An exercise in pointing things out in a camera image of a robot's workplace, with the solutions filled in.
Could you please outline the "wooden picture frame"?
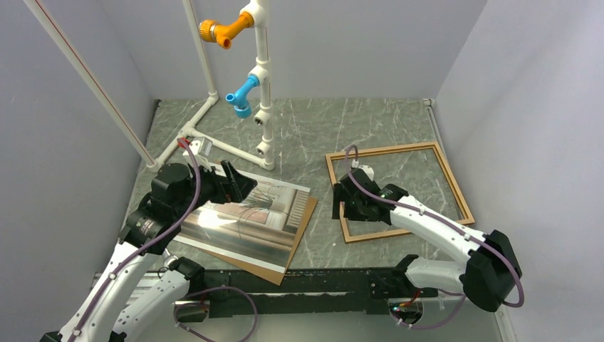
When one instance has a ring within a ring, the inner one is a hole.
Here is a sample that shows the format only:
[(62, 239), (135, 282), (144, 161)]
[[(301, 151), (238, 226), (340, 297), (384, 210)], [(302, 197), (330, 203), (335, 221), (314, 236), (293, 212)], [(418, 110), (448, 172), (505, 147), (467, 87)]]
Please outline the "wooden picture frame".
[[(436, 160), (441, 168), (444, 178), (449, 185), (450, 190), (454, 196), (455, 202), (459, 208), (461, 213), (461, 219), (457, 220), (458, 223), (463, 225), (474, 224), (475, 219), (467, 201), (462, 194), (462, 191), (458, 185), (457, 180), (452, 172), (451, 167), (449, 166), (448, 161), (444, 155), (444, 151), (440, 147), (439, 143), (436, 140), (427, 141), (427, 142), (417, 142), (410, 143), (404, 145), (395, 145), (395, 146), (387, 146), (387, 147), (372, 147), (366, 149), (360, 149), (358, 151), (358, 157), (375, 157), (379, 155), (391, 155), (398, 154), (403, 152), (414, 152), (418, 150), (431, 150)], [(345, 243), (354, 243), (354, 242), (364, 242), (376, 239), (384, 239), (390, 237), (398, 237), (410, 234), (406, 229), (391, 229), (384, 232), (374, 232), (369, 234), (361, 234), (361, 235), (351, 235), (348, 229), (348, 221), (343, 216), (343, 206), (340, 204), (340, 219), (337, 219), (340, 223), (340, 227), (342, 229), (343, 238)]]

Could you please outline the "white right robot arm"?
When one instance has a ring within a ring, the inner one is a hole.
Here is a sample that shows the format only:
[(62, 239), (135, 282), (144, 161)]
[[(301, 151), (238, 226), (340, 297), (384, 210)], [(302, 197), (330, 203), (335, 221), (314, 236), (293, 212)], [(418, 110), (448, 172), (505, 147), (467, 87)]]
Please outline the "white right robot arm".
[(499, 230), (484, 233), (430, 209), (394, 184), (380, 187), (362, 168), (333, 185), (333, 218), (382, 222), (403, 228), (449, 256), (448, 261), (408, 254), (392, 270), (394, 290), (409, 296), (423, 289), (465, 296), (495, 312), (524, 304), (522, 271), (509, 238)]

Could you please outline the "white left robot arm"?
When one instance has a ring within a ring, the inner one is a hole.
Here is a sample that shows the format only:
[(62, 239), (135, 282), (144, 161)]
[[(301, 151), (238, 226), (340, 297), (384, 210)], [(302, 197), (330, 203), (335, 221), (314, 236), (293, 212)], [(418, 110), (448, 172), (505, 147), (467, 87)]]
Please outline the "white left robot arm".
[(151, 190), (126, 219), (111, 259), (86, 300), (58, 331), (42, 341), (134, 341), (168, 304), (195, 299), (204, 290), (204, 267), (186, 257), (171, 261), (167, 273), (132, 304), (147, 270), (180, 233), (183, 221), (207, 202), (241, 203), (258, 182), (223, 160), (216, 167), (164, 165)]

